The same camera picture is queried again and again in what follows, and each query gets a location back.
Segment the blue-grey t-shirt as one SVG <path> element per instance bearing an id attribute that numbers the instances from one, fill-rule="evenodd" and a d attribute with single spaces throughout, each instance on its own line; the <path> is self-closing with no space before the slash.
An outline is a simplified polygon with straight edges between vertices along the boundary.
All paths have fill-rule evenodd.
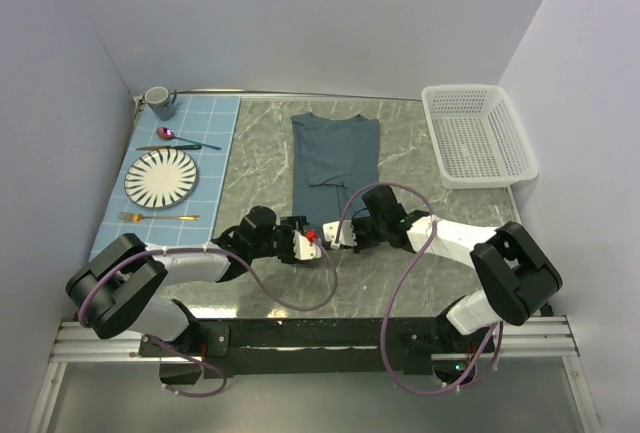
<path id="1" fill-rule="evenodd" d="M 379 181 L 380 123 L 356 115 L 343 120 L 311 112 L 291 117 L 293 133 L 292 213 L 304 216 L 309 227 L 364 214 L 364 202 L 349 198 Z"/>

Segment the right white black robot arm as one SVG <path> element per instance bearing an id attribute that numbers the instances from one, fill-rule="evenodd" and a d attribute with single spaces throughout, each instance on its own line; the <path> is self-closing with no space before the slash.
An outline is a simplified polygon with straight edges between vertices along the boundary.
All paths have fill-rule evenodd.
<path id="1" fill-rule="evenodd" d="M 353 195 L 369 216 L 339 244 L 367 247 L 375 242 L 412 254 L 431 254 L 473 269 L 481 288 L 442 312 L 439 343 L 460 351 L 476 331 L 504 322 L 521 326 L 563 286 L 563 279 L 526 228 L 514 221 L 481 227 L 437 217 L 430 206 L 408 213 L 390 182 L 367 185 Z"/>

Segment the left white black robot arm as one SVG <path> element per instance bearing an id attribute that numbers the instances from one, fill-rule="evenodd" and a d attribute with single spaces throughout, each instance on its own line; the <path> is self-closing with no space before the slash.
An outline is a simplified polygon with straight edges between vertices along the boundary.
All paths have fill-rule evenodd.
<path id="1" fill-rule="evenodd" d="M 65 290 L 78 320 L 101 339 L 126 330 L 150 333 L 178 355 L 197 346 L 192 315 L 176 301 L 155 295 L 163 284 L 230 281 L 252 261 L 275 257 L 286 264 L 316 259 L 320 250 L 304 217 L 278 219 L 257 206 L 240 224 L 202 245 L 162 247 L 126 233 L 76 273 Z"/>

